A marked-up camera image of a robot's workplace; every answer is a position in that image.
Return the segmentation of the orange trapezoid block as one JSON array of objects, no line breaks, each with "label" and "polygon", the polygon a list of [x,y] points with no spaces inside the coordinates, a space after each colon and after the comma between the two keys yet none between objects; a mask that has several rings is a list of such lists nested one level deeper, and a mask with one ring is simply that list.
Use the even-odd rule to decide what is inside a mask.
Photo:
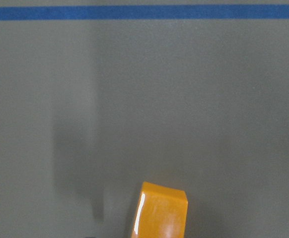
[{"label": "orange trapezoid block", "polygon": [[188,199],[185,191],[143,182],[132,238],[183,238]]}]

